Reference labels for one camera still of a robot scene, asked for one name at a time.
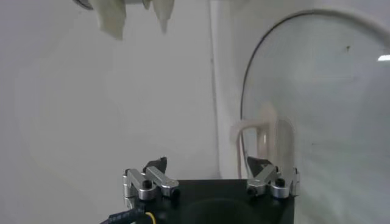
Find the transparent acrylic cover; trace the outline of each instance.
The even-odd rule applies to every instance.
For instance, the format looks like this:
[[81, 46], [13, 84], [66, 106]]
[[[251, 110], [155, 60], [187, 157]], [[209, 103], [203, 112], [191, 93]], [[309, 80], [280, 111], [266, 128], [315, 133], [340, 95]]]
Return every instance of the transparent acrylic cover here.
[[[390, 52], [370, 29], [327, 15], [284, 22], [256, 51], [242, 118], [291, 124], [296, 223], [390, 222], [390, 61], [381, 55]], [[261, 157], [257, 141], [244, 132], [247, 156]]]

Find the white plastic piece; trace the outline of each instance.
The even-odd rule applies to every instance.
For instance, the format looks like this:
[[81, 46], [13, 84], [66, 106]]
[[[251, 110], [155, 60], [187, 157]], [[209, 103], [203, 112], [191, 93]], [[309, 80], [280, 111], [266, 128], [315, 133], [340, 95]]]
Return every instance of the white plastic piece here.
[[123, 28], [126, 20], [124, 0], [90, 0], [97, 13], [99, 28], [117, 40], [123, 40]]
[[160, 22], [161, 30], [166, 33], [175, 0], [153, 0], [153, 9]]

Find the metal clamp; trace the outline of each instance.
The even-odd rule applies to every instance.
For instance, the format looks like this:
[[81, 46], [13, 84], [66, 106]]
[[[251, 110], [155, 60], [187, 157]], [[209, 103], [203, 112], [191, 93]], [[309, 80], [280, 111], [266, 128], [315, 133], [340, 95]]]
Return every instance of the metal clamp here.
[[127, 169], [123, 175], [123, 195], [126, 200], [138, 193], [140, 200], [153, 200], [156, 196], [156, 185], [147, 180], [136, 169]]
[[179, 182], [168, 178], [165, 174], [159, 171], [156, 167], [150, 166], [146, 168], [145, 176], [148, 180], [153, 181], [161, 189], [161, 193], [165, 197], [178, 197], [180, 192], [178, 190]]
[[257, 176], [247, 180], [247, 192], [251, 196], [263, 195], [270, 181], [278, 178], [279, 174], [274, 165], [268, 164]]
[[294, 168], [292, 177], [286, 179], [278, 178], [274, 181], [271, 181], [271, 194], [275, 198], [288, 198], [290, 194], [292, 196], [298, 196], [299, 184], [300, 175], [298, 170]]

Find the white surface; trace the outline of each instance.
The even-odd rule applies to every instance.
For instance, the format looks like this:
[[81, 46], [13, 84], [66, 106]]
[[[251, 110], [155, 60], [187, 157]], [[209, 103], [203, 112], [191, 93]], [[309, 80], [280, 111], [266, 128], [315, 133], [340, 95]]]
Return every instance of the white surface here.
[[177, 1], [169, 32], [127, 8], [125, 40], [71, 0], [0, 2], [0, 222], [96, 224], [125, 209], [121, 174], [169, 158], [217, 178], [206, 1]]
[[[271, 28], [277, 21], [286, 17], [287, 15], [304, 9], [321, 7], [336, 8], [339, 10], [347, 9], [357, 15], [372, 19], [390, 30], [390, 15], [388, 13], [390, 2], [385, 0], [211, 1], [211, 23], [213, 28], [213, 52], [218, 110], [218, 144], [220, 155], [219, 165], [223, 178], [234, 177], [235, 173], [235, 166], [232, 166], [233, 163], [235, 164], [235, 154], [229, 142], [229, 128], [237, 120], [239, 120], [239, 103], [244, 73], [256, 44], [269, 28]], [[269, 63], [278, 63], [282, 65], [283, 62], [275, 59], [269, 61]], [[299, 70], [302, 66], [297, 65], [295, 68], [292, 65], [292, 67], [295, 70]], [[337, 154], [334, 157], [330, 156], [328, 161], [341, 164], [343, 162], [343, 157], [340, 158], [338, 156], [339, 155]], [[368, 162], [368, 164], [365, 164], [364, 167], [370, 170], [369, 166], [374, 166], [375, 170], [383, 170], [383, 172], [386, 172], [389, 168], [387, 158], [388, 154], [387, 156], [369, 156], [364, 159]], [[321, 170], [321, 166], [316, 165], [316, 160], [311, 158], [306, 159], [308, 159], [308, 163], [312, 163], [310, 170], [317, 173], [325, 172]], [[322, 165], [326, 164], [326, 157], [320, 156], [320, 159], [322, 161]], [[377, 174], [371, 173], [370, 171], [366, 172], [369, 173], [366, 173], [365, 175], [375, 175], [375, 178], [380, 178], [377, 176]], [[312, 178], [310, 181], [316, 181], [315, 178], [321, 177], [315, 177], [315, 175], [316, 174], [313, 174], [314, 178]], [[328, 187], [334, 187], [337, 190], [339, 185], [337, 185], [335, 181], [336, 179], [325, 180], [320, 178], [318, 184], [325, 184], [328, 185]], [[322, 195], [324, 194], [323, 190], [324, 189], [318, 189], [316, 191], [316, 189], [313, 189], [314, 194], [321, 193]], [[373, 192], [367, 193], [367, 195], [372, 194], [375, 195], [376, 199], [381, 196], [381, 194], [375, 194]], [[360, 199], [348, 198], [348, 203], [357, 203], [356, 206], [359, 207], [360, 211], [364, 211], [366, 208], [366, 204], [364, 204], [365, 197], [366, 196], [362, 196]], [[332, 215], [329, 217], [329, 219], [318, 215], [317, 217], [310, 217], [310, 219], [304, 219], [304, 217], [301, 217], [303, 219], [300, 219], [299, 221], [308, 221], [309, 223], [353, 223], [354, 221], [359, 220], [360, 223], [372, 223], [373, 220], [367, 220], [367, 218], [376, 217], [376, 221], [384, 221], [387, 218], [386, 213], [380, 213], [378, 215], [378, 212], [383, 212], [381, 209], [379, 209], [378, 212], [370, 212], [371, 210], [367, 210], [366, 212], [361, 213], [361, 216], [355, 216], [351, 218], [352, 213], [349, 213], [349, 209], [344, 206], [346, 202], [345, 198], [341, 198], [338, 201], [327, 201], [325, 199], [322, 201], [325, 203], [325, 207], [322, 207], [324, 203], [314, 203], [306, 206], [314, 209], [314, 213], [312, 214], [319, 214], [319, 210], [321, 209], [326, 209], [327, 212], [329, 211], [329, 208], [331, 208], [332, 212], [335, 208], [342, 208], [342, 210], [336, 214], [332, 212], [327, 213]], [[381, 203], [384, 203], [385, 206], [386, 202], [387, 199], [385, 198], [383, 201], [381, 201]]]

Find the black screw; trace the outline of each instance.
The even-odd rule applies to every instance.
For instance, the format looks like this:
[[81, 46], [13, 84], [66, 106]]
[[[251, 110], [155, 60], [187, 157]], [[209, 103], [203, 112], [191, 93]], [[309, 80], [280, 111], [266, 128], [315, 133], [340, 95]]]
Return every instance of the black screw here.
[[143, 189], [150, 189], [152, 188], [152, 182], [150, 180], [146, 180], [142, 182], [142, 188]]
[[286, 181], [284, 179], [282, 179], [282, 178], [278, 178], [278, 179], [275, 180], [275, 185], [277, 187], [284, 187], [285, 184], [286, 184]]
[[253, 187], [249, 187], [246, 192], [250, 195], [250, 196], [256, 196], [257, 194], [257, 191], [256, 189], [254, 189]]

